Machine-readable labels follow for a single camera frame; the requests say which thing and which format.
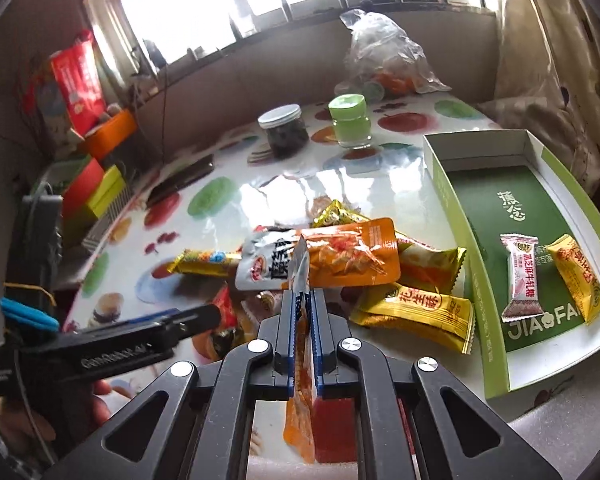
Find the red black candy packet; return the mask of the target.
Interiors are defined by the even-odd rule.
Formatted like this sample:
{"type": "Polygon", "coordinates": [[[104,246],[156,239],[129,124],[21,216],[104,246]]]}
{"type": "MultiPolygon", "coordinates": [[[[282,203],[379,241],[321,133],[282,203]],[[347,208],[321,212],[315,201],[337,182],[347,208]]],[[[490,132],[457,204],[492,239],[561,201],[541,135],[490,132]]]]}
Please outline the red black candy packet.
{"type": "Polygon", "coordinates": [[[214,296],[212,304],[220,311],[220,325],[214,330],[193,336],[192,341],[195,350],[201,356],[210,361],[219,361],[224,359],[230,350],[245,342],[245,333],[234,311],[227,284],[214,296]]]}

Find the long yellow snack bar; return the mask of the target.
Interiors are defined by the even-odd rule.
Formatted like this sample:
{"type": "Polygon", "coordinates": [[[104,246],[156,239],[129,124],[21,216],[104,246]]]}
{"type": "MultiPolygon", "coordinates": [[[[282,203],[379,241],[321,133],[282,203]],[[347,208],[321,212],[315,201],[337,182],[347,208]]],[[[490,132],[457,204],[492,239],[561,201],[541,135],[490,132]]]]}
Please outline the long yellow snack bar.
{"type": "Polygon", "coordinates": [[[228,278],[242,260],[239,252],[185,249],[167,267],[171,274],[195,274],[228,278]]]}

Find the pink white snack packet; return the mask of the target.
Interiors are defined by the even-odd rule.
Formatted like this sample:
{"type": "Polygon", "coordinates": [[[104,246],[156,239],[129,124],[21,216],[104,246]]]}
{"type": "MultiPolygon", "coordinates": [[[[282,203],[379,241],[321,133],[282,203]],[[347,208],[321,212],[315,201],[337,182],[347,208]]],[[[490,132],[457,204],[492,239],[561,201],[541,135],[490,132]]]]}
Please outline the pink white snack packet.
{"type": "Polygon", "coordinates": [[[508,293],[507,304],[501,314],[502,322],[513,323],[543,315],[535,264],[538,239],[535,236],[506,233],[500,235],[500,240],[508,251],[508,293]]]}

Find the yellow peanut candy packet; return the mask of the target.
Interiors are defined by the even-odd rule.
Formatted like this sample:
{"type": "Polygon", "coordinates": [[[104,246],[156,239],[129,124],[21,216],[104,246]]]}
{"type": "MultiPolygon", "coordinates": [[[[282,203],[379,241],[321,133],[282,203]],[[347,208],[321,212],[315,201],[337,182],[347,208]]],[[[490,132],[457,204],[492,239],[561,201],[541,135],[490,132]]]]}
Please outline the yellow peanut candy packet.
{"type": "Polygon", "coordinates": [[[600,281],[578,242],[564,234],[545,249],[576,303],[586,325],[600,316],[600,281]]]}

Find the white grey snack pouch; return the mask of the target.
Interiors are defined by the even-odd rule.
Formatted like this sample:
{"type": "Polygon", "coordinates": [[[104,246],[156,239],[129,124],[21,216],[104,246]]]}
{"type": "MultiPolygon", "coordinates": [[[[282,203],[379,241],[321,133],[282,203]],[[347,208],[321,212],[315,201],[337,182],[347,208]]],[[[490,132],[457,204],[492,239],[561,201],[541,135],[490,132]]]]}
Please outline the white grey snack pouch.
{"type": "Polygon", "coordinates": [[[300,237],[298,230],[251,233],[242,244],[235,286],[243,292],[287,287],[289,263],[300,237]]]}

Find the yellow peanut candy wrapper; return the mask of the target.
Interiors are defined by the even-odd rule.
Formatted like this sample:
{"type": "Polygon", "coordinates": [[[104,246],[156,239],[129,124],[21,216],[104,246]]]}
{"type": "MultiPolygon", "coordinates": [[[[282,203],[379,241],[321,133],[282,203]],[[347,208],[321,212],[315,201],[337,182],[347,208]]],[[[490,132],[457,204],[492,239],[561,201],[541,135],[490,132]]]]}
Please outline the yellow peanut candy wrapper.
{"type": "Polygon", "coordinates": [[[394,283],[366,289],[349,321],[366,328],[400,330],[469,354],[475,337],[476,314],[466,298],[394,283]]]}

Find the yellow orange snack packet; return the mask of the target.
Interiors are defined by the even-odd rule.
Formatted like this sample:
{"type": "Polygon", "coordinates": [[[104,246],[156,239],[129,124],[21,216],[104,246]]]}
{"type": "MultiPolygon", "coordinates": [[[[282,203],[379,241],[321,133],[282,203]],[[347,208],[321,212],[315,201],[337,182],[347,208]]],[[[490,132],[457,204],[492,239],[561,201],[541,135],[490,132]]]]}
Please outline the yellow orange snack packet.
{"type": "MultiPolygon", "coordinates": [[[[333,200],[312,220],[312,228],[340,226],[370,221],[370,218],[333,200]]],[[[449,295],[460,275],[466,256],[466,248],[437,249],[396,231],[396,244],[400,258],[399,283],[430,292],[449,295]]]]}

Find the black smartphone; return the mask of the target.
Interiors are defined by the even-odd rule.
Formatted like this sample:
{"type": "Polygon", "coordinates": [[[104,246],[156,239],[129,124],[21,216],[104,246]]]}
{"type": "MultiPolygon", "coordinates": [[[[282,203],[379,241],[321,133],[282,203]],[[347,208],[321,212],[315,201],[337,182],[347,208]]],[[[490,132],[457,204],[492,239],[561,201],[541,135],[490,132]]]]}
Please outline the black smartphone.
{"type": "Polygon", "coordinates": [[[180,192],[183,188],[187,188],[194,182],[207,177],[213,170],[213,155],[209,154],[193,164],[174,172],[172,176],[166,178],[166,180],[151,190],[146,200],[146,206],[150,208],[160,203],[172,194],[180,192]]]}

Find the yellow green box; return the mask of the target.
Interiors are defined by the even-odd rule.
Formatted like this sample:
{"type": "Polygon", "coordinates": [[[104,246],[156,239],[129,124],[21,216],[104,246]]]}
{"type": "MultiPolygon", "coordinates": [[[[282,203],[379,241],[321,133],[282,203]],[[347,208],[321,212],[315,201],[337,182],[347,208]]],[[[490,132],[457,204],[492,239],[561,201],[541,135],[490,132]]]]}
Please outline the yellow green box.
{"type": "Polygon", "coordinates": [[[120,169],[117,166],[111,166],[104,173],[95,192],[82,205],[81,211],[86,214],[87,219],[102,218],[102,215],[125,187],[125,180],[120,169]]]}

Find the dark jar white lid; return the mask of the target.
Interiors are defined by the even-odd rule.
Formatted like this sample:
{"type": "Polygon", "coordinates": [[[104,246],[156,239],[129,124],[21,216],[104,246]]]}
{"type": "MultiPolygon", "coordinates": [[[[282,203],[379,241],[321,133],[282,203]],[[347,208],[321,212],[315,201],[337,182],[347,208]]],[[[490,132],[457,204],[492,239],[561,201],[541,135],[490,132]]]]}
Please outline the dark jar white lid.
{"type": "Polygon", "coordinates": [[[309,142],[299,104],[287,104],[268,110],[258,118],[276,159],[294,156],[309,142]]]}

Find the orange box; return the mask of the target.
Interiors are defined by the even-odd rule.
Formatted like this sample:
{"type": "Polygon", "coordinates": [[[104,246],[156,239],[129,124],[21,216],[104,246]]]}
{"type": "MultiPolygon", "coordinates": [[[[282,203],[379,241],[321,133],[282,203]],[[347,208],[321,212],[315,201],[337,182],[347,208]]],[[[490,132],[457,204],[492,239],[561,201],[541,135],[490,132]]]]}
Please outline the orange box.
{"type": "Polygon", "coordinates": [[[91,155],[101,162],[136,130],[137,123],[134,115],[125,108],[86,136],[78,149],[81,153],[91,155]]]}

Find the green lidded glass jar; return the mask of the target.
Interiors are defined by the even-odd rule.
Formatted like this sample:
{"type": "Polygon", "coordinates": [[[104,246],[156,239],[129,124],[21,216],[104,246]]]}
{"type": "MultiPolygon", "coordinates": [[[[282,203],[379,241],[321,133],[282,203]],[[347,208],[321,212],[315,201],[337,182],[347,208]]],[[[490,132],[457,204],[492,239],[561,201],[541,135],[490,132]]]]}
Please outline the green lidded glass jar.
{"type": "Polygon", "coordinates": [[[365,96],[351,93],[336,96],[328,103],[328,110],[337,142],[342,148],[357,150],[370,147],[372,123],[367,116],[365,96]]]}

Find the green white shallow box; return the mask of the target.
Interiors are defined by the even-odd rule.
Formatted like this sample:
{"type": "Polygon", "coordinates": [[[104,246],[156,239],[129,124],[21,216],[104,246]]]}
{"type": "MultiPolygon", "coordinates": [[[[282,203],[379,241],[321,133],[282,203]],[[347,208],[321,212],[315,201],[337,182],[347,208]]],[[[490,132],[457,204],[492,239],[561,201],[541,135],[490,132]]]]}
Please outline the green white shallow box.
{"type": "Polygon", "coordinates": [[[467,250],[486,397],[600,350],[600,213],[558,158],[527,130],[430,134],[424,154],[467,250]]]}

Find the clear plastic bag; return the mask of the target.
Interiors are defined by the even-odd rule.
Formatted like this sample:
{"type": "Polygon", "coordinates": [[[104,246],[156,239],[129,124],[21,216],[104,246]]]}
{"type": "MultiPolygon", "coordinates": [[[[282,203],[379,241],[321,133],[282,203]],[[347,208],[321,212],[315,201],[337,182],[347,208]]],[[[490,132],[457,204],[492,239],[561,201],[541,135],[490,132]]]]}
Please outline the clear plastic bag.
{"type": "Polygon", "coordinates": [[[346,78],[336,85],[336,96],[362,94],[367,102],[379,103],[451,90],[430,67],[422,46],[386,14],[352,9],[340,21],[350,30],[351,44],[344,57],[346,78]]]}

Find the red gift bag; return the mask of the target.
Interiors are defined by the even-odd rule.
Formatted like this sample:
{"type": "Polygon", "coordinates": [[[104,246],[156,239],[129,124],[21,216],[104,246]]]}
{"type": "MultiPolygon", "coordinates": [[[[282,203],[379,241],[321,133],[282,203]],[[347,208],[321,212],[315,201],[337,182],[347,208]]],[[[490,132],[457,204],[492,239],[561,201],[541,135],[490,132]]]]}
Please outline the red gift bag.
{"type": "Polygon", "coordinates": [[[83,29],[71,47],[50,56],[50,68],[65,101],[72,128],[85,136],[106,112],[94,55],[94,36],[83,29]]]}

